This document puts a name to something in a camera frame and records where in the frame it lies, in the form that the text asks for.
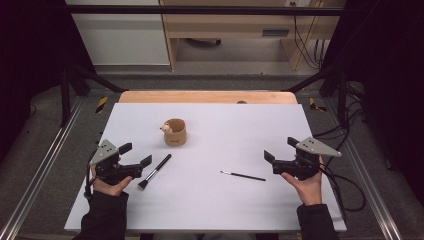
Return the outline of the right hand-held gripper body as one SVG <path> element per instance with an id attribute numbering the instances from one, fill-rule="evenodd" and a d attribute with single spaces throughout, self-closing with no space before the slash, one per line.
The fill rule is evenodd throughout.
<path id="1" fill-rule="evenodd" d="M 271 164 L 274 174 L 286 172 L 299 180 L 306 180 L 320 171 L 320 157 L 341 157 L 342 153 L 322 143 L 318 139 L 308 137 L 294 147 L 295 159 L 278 160 Z"/>

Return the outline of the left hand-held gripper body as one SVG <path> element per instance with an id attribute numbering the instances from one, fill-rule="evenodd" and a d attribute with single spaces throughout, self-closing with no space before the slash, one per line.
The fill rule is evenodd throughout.
<path id="1" fill-rule="evenodd" d="M 116 185 L 127 176 L 140 178 L 144 169 L 140 162 L 122 165 L 120 163 L 122 155 L 119 154 L 118 148 L 104 139 L 89 161 L 90 166 L 96 166 L 97 177 L 109 185 Z"/>

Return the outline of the thin black makeup brush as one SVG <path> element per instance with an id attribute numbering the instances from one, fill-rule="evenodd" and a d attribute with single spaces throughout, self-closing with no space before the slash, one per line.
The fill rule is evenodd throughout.
<path id="1" fill-rule="evenodd" d="M 264 179 L 264 178 L 249 176 L 249 175 L 244 175 L 244 174 L 239 174 L 239 173 L 233 173 L 233 172 L 228 172 L 228 171 L 223 171 L 223 170 L 220 170 L 220 173 L 235 176 L 235 177 L 257 180 L 257 181 L 263 181 L 263 182 L 266 181 L 266 179 Z"/>

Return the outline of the tan cup with hedgehog figure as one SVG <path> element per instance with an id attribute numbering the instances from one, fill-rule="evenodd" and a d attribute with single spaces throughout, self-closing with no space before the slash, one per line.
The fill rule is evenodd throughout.
<path id="1" fill-rule="evenodd" d="M 187 140 L 185 121 L 182 119 L 169 119 L 161 127 L 164 133 L 164 141 L 168 146 L 182 146 Z"/>

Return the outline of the person's left hand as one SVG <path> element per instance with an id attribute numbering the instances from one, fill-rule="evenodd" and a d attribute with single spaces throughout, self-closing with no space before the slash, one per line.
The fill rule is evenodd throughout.
<path id="1" fill-rule="evenodd" d="M 124 189 L 133 180 L 133 178 L 131 176 L 127 176 L 122 181 L 120 181 L 118 184 L 109 185 L 109 184 L 105 183 L 104 181 L 102 181 L 101 179 L 99 179 L 97 177 L 95 165 L 93 165 L 91 167 L 91 173 L 94 177 L 93 189 L 97 192 L 101 192 L 103 194 L 110 195 L 110 196 L 120 196 L 121 193 L 124 191 Z"/>

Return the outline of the person's right hand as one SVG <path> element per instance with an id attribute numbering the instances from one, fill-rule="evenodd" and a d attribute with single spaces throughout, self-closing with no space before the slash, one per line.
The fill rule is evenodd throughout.
<path id="1" fill-rule="evenodd" d="M 306 180 L 298 180 L 292 175 L 283 172 L 283 179 L 293 186 L 305 206 L 322 204 L 322 172 L 318 171 L 314 176 Z"/>

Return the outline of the yellow clamp right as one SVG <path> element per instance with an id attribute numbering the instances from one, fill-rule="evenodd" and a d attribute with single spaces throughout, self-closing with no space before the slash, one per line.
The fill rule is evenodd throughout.
<path id="1" fill-rule="evenodd" d="M 310 106 L 310 109 L 312 109 L 312 110 L 317 110 L 317 111 L 320 111 L 320 112 L 327 112 L 327 108 L 317 106 L 316 103 L 315 103 L 315 100 L 313 98 L 309 98 L 309 106 Z"/>

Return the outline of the yellow clamp left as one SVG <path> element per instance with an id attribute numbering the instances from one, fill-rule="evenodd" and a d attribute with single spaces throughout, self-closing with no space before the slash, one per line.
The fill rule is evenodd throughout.
<path id="1" fill-rule="evenodd" d="M 108 100 L 107 96 L 101 97 L 101 99 L 99 100 L 98 106 L 95 110 L 95 113 L 101 113 L 102 112 L 107 100 Z"/>

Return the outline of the white table sheet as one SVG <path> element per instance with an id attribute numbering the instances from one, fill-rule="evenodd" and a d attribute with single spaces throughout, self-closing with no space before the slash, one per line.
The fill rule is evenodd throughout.
<path id="1" fill-rule="evenodd" d="M 185 121 L 184 145 L 165 143 L 160 127 L 169 119 Z M 287 138 L 310 135 L 299 104 L 117 103 L 103 132 L 117 146 L 132 143 L 123 164 L 151 155 L 155 168 L 172 155 L 144 190 L 136 182 L 127 187 L 127 228 L 133 232 L 298 230 L 298 195 L 263 154 L 292 160 Z"/>

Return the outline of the light wooden table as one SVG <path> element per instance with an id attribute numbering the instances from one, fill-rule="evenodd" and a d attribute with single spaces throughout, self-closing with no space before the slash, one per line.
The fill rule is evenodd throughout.
<path id="1" fill-rule="evenodd" d="M 281 91 L 125 91 L 119 103 L 297 104 L 295 95 Z"/>

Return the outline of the white cabinet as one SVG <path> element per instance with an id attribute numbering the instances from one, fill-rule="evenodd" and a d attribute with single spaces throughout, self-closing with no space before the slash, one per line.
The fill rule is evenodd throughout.
<path id="1" fill-rule="evenodd" d="M 95 66 L 169 65 L 160 14 L 73 14 Z"/>

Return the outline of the black curtain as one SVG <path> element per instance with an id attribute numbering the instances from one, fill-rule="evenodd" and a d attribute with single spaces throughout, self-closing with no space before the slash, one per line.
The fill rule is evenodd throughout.
<path id="1" fill-rule="evenodd" d="M 94 68 L 65 0 L 0 0 L 0 162 L 30 115 L 33 96 L 70 66 Z"/>
<path id="2" fill-rule="evenodd" d="M 325 63 L 361 28 L 344 74 L 365 88 L 365 109 L 391 163 L 424 206 L 424 0 L 346 0 Z"/>

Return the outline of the black frame strut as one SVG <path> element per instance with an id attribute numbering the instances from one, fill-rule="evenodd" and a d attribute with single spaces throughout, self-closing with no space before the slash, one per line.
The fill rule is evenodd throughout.
<path id="1" fill-rule="evenodd" d="M 344 70 L 340 67 L 329 66 L 321 69 L 318 73 L 310 76 L 306 80 L 285 89 L 285 92 L 297 93 L 305 87 L 317 82 L 318 80 L 324 80 L 324 83 L 319 89 L 319 93 L 323 97 L 329 97 L 335 90 L 338 90 L 337 99 L 337 120 L 343 128 L 348 128 L 348 117 L 346 107 L 347 97 L 347 77 Z"/>
<path id="2" fill-rule="evenodd" d="M 70 88 L 73 88 L 78 96 L 87 96 L 90 93 L 90 87 L 86 82 L 87 79 L 94 80 L 96 83 L 115 93 L 125 92 L 124 88 L 107 81 L 95 72 L 89 71 L 82 66 L 73 65 L 65 67 L 61 74 L 60 81 L 62 127 L 64 127 L 71 118 Z"/>

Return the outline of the aluminium floor rail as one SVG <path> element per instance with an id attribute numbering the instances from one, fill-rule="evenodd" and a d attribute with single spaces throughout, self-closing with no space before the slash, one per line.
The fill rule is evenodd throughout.
<path id="1" fill-rule="evenodd" d="M 17 236 L 25 218 L 27 217 L 32 205 L 37 198 L 49 172 L 55 163 L 72 127 L 80 114 L 81 108 L 85 103 L 84 97 L 76 97 L 71 108 L 70 117 L 65 124 L 59 128 L 53 142 L 50 144 L 43 160 L 37 171 L 33 175 L 24 194 L 14 209 L 12 215 L 8 218 L 3 228 L 0 230 L 0 240 L 14 240 Z"/>
<path id="2" fill-rule="evenodd" d="M 324 101 L 328 105 L 329 112 L 336 121 L 336 123 L 341 123 L 342 120 L 339 120 L 338 115 L 338 106 L 333 100 Z M 360 107 L 359 103 L 348 103 L 347 106 L 342 106 L 342 117 L 347 117 L 347 125 L 353 123 L 354 119 L 361 114 L 363 110 Z M 341 144 L 341 149 L 345 150 L 343 156 L 346 156 L 350 160 L 353 172 L 355 173 L 358 183 L 361 186 L 361 189 L 364 192 L 367 206 L 373 212 L 374 218 L 385 238 L 385 240 L 403 240 L 403 237 L 398 229 L 397 224 L 395 223 L 386 203 L 383 200 L 382 195 L 380 194 L 377 185 L 373 181 L 369 171 L 366 169 L 366 166 L 363 163 L 358 149 L 355 147 L 353 140 L 350 137 L 350 133 L 345 133 L 343 143 Z"/>

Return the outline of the black horizontal frame bar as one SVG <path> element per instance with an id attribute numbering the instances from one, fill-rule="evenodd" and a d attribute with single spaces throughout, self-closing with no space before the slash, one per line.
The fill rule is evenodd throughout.
<path id="1" fill-rule="evenodd" d="M 67 5 L 76 14 L 181 14 L 181 15 L 272 15 L 341 16 L 343 8 L 241 7 L 241 6 L 127 6 Z"/>

